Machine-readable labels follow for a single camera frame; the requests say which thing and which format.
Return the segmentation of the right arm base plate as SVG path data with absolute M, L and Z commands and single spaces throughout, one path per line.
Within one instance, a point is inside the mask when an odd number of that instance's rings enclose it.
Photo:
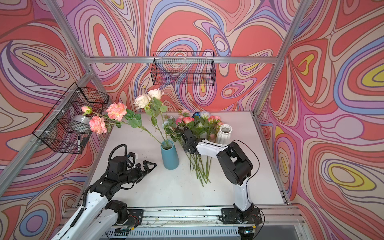
M 230 224 L 253 224 L 258 226 L 263 223 L 263 215 L 260 209 L 250 206 L 246 211 L 236 207 L 222 208 L 218 220 L 225 225 Z

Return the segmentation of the bunch of artificial flowers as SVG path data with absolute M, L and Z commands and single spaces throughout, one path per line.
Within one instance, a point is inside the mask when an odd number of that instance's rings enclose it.
M 192 154 L 186 149 L 188 141 L 186 134 L 192 140 L 209 140 L 213 142 L 222 124 L 223 122 L 219 116 L 205 111 L 192 114 L 188 110 L 181 110 L 178 117 L 164 116 L 162 127 L 174 142 L 179 143 L 185 149 L 190 163 L 190 174 L 195 175 L 202 186 L 211 182 L 209 175 L 212 161 L 209 157 L 203 160 L 200 155 Z

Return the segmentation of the teal cylindrical vase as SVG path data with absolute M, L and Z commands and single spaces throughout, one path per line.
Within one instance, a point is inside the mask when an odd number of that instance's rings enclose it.
M 163 141 L 161 155 L 166 169 L 175 170 L 179 166 L 180 161 L 174 142 L 170 140 Z

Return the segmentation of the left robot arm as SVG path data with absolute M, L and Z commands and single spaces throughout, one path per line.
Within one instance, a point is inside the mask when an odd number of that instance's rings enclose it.
M 116 146 L 108 157 L 106 171 L 83 193 L 83 200 L 77 211 L 53 236 L 54 240 L 98 240 L 113 225 L 133 224 L 130 232 L 140 220 L 129 213 L 127 204 L 114 200 L 114 195 L 125 190 L 125 184 L 137 185 L 157 164 L 143 161 L 136 163 L 135 153 L 128 152 L 125 144 Z

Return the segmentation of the pink carnation flower stem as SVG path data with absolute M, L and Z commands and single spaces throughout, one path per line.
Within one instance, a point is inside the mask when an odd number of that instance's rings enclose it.
M 90 106 L 82 106 L 81 111 L 83 116 L 91 117 L 89 126 L 93 133 L 103 135 L 110 133 L 113 127 L 121 128 L 123 125 L 128 125 L 132 128 L 138 128 L 148 133 L 159 144 L 161 143 L 147 128 L 144 127 L 140 114 L 128 110 L 127 106 L 122 103 L 111 104 L 106 114 L 98 114 Z

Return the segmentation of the cream rose flower stem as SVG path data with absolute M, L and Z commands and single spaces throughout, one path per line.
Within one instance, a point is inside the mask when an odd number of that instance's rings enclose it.
M 134 106 L 137 110 L 144 110 L 144 112 L 150 117 L 152 126 L 160 133 L 163 141 L 160 142 L 160 140 L 155 138 L 150 131 L 146 130 L 146 132 L 161 144 L 162 149 L 168 150 L 172 147 L 171 143 L 167 134 L 161 130 L 161 126 L 158 121 L 158 116 L 160 116 L 163 121 L 165 120 L 163 113 L 167 111 L 167 107 L 162 102 L 163 95 L 164 92 L 160 89 L 149 90 L 146 94 L 139 95 L 135 98 Z

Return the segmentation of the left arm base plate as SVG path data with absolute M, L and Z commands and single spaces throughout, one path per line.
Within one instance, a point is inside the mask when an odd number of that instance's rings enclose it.
M 124 212 L 119 211 L 115 225 L 127 226 L 129 228 L 140 226 L 143 221 L 143 214 L 143 209 L 127 209 Z

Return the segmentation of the white ribbed vase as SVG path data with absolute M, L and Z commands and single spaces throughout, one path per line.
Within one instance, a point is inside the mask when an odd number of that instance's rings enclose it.
M 220 126 L 216 137 L 216 143 L 220 145 L 227 145 L 231 142 L 232 127 L 227 124 Z

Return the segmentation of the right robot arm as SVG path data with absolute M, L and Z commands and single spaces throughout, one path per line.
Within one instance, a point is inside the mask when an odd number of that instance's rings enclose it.
M 240 146 L 235 142 L 222 145 L 197 138 L 188 128 L 182 131 L 182 138 L 183 148 L 188 153 L 205 155 L 219 161 L 226 178 L 234 185 L 234 209 L 244 216 L 249 215 L 254 206 L 248 194 L 253 164 Z

